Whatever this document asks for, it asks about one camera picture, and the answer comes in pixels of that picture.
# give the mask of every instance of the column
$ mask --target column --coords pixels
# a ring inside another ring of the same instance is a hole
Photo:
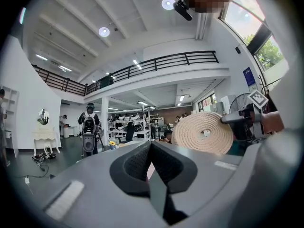
[[[109,98],[103,97],[101,102],[101,127],[102,130],[104,131],[104,136],[102,137],[104,146],[109,145],[108,107],[109,107]]]

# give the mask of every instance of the green foliage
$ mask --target green foliage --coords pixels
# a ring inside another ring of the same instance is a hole
[[[254,35],[244,37],[246,45],[251,42],[253,36]],[[270,39],[257,52],[256,56],[266,69],[271,68],[273,65],[277,64],[284,58],[283,55],[280,53],[279,48],[272,44]]]

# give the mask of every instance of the beige rope mat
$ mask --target beige rope mat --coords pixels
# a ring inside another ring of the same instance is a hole
[[[233,142],[233,132],[220,118],[221,115],[214,112],[200,112],[183,118],[173,130],[172,143],[203,152],[227,153]],[[210,135],[202,139],[204,130],[209,130]]]

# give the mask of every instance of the black fan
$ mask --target black fan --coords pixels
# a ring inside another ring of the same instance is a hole
[[[246,107],[251,101],[248,99],[249,93],[241,94],[237,98],[235,98],[230,106],[229,114],[233,112],[237,112]]]

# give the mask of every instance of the blue poster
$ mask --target blue poster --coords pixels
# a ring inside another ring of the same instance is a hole
[[[253,85],[253,84],[256,83],[255,78],[253,77],[253,74],[252,74],[252,72],[251,72],[250,67],[246,68],[246,69],[243,71],[243,74],[244,74],[244,76],[245,76],[245,79],[246,79],[246,81],[247,81],[247,85],[248,85],[248,86],[251,86],[251,85]]]

